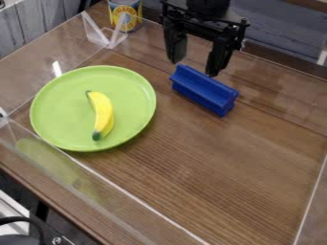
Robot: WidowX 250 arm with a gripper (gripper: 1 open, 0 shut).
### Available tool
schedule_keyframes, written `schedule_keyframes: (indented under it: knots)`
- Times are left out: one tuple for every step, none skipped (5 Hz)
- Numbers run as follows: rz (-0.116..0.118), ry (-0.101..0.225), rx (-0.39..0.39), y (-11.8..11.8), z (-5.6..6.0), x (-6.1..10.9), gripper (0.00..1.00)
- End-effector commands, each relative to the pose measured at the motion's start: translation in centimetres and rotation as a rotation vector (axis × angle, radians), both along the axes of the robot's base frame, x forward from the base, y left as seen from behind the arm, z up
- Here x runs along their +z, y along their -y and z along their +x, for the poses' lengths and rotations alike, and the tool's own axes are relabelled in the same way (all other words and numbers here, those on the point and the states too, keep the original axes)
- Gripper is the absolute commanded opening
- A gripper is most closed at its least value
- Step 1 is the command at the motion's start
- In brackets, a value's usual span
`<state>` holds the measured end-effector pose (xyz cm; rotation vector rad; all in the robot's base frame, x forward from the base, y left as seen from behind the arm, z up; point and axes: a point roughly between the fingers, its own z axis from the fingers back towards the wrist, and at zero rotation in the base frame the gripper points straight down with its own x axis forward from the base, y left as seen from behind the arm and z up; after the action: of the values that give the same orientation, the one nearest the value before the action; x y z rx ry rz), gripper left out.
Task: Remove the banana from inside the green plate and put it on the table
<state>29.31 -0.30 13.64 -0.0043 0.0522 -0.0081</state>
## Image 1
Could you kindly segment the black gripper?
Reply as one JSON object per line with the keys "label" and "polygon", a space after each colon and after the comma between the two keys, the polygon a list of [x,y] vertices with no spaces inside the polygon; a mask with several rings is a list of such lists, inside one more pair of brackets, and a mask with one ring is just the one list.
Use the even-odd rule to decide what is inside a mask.
{"label": "black gripper", "polygon": [[173,64],[184,58],[188,34],[209,41],[217,36],[205,64],[205,75],[214,77],[225,68],[233,49],[244,46],[248,18],[232,10],[230,0],[161,0],[161,4],[166,58]]}

